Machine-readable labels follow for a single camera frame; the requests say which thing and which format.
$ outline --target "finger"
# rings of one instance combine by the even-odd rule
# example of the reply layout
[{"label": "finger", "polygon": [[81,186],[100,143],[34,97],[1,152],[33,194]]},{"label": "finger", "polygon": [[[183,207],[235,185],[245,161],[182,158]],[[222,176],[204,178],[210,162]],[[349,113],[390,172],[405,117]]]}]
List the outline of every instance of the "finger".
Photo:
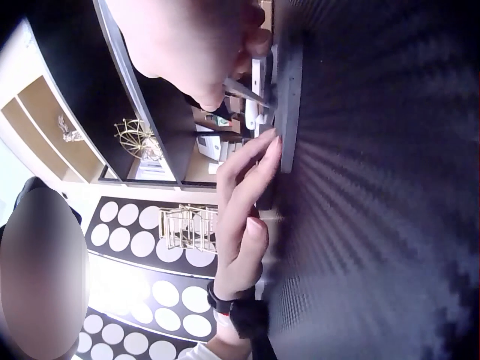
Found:
[{"label": "finger", "polygon": [[245,74],[252,67],[252,56],[247,51],[241,51],[235,61],[233,76]]},{"label": "finger", "polygon": [[268,248],[268,228],[260,219],[247,218],[247,226],[237,258],[228,266],[229,272],[241,274],[239,291],[247,290],[262,274],[262,258]]},{"label": "finger", "polygon": [[217,110],[222,105],[225,97],[225,89],[223,84],[211,84],[202,86],[201,92],[190,94],[191,97],[200,105],[200,107],[208,112]]},{"label": "finger", "polygon": [[248,141],[239,151],[222,164],[216,172],[216,193],[218,200],[218,211],[220,214],[227,206],[233,189],[237,186],[237,176],[255,159],[256,156],[272,142],[275,137],[275,130],[269,130],[256,139]]},{"label": "finger", "polygon": [[245,219],[249,216],[252,206],[275,175],[281,155],[282,145],[280,138],[277,137],[269,145],[257,168],[234,188],[222,215],[230,221],[230,226],[225,229],[230,233],[225,234],[225,236],[238,236],[242,231],[245,226]]},{"label": "finger", "polygon": [[254,29],[247,34],[245,48],[254,58],[264,57],[270,50],[272,33],[267,29]]},{"label": "finger", "polygon": [[242,12],[242,25],[245,30],[260,27],[265,22],[265,11],[253,2],[247,2]]}]

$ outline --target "watch strap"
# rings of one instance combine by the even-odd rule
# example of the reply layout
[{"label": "watch strap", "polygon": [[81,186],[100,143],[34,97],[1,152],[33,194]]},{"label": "watch strap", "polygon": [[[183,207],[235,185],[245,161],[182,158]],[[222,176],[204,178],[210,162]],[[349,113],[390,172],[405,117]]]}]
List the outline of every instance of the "watch strap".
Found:
[{"label": "watch strap", "polygon": [[[232,302],[236,300],[220,300],[213,291],[213,284],[214,280],[210,281],[207,285],[208,304],[220,314],[229,315]],[[255,300],[255,286],[244,291],[242,299]]]}]

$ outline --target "black textured surface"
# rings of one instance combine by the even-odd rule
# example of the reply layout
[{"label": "black textured surface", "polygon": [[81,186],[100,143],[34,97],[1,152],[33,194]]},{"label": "black textured surface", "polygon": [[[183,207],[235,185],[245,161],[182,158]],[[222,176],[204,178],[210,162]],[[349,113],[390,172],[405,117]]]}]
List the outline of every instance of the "black textured surface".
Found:
[{"label": "black textured surface", "polygon": [[285,37],[305,44],[277,179],[279,360],[478,358],[476,7],[275,1],[280,76]]}]

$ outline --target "cardboard box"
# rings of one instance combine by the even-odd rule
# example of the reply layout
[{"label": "cardboard box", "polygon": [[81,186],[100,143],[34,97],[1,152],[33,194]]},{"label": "cardboard box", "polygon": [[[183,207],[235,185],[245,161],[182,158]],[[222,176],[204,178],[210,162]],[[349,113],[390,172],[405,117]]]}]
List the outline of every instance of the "cardboard box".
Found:
[{"label": "cardboard box", "polygon": [[230,111],[236,112],[238,114],[245,111],[245,101],[241,97],[229,96],[230,100]]},{"label": "cardboard box", "polygon": [[265,21],[261,27],[262,29],[268,29],[272,31],[272,1],[262,0],[260,1],[260,6],[265,11]]}]

